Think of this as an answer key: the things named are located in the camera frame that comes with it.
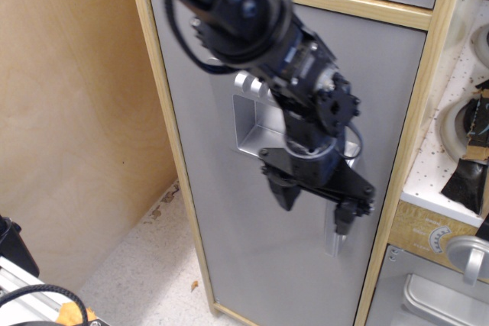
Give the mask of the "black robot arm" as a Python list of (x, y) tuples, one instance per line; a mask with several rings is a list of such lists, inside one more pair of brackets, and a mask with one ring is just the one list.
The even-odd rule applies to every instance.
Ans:
[[(164, 0), (178, 41), (173, 0)], [(374, 187), (349, 165), (345, 132), (359, 100), (338, 72), (321, 38), (296, 16), (292, 0), (180, 0), (196, 16), (202, 45), (219, 61), (198, 62), (210, 74), (244, 70), (265, 83), (281, 109), (286, 145), (258, 156), (280, 206), (290, 210), (302, 191), (333, 201), (337, 234), (371, 212)]]

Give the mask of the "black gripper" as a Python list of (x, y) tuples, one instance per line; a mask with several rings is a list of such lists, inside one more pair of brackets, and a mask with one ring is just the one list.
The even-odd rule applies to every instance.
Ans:
[(337, 203), (335, 232), (348, 235), (357, 217), (373, 210), (375, 189), (349, 165), (342, 134), (313, 152), (284, 148), (263, 148), (259, 152), (270, 190), (280, 207), (291, 211), (296, 198), (305, 190)]

